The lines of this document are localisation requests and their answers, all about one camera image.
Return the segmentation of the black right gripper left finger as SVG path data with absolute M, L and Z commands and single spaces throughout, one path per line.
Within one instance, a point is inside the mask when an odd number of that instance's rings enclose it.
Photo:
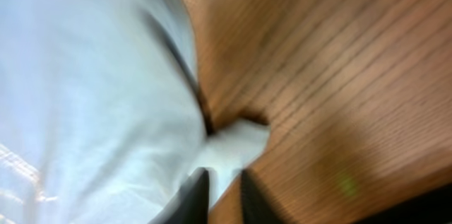
M 179 190 L 177 197 L 167 204 L 150 223 L 207 224 L 210 201 L 210 175 L 198 168 Z

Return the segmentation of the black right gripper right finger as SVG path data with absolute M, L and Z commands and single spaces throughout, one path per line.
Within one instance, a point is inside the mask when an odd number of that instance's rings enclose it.
M 284 216 L 266 195 L 265 187 L 250 170 L 240 175 L 240 202 L 243 224 L 289 224 L 290 217 Z

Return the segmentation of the light blue printed t-shirt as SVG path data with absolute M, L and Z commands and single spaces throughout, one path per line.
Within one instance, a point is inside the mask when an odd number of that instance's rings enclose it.
M 182 0 L 1 0 L 2 223 L 150 223 L 202 167 L 210 210 L 269 136 L 213 130 Z

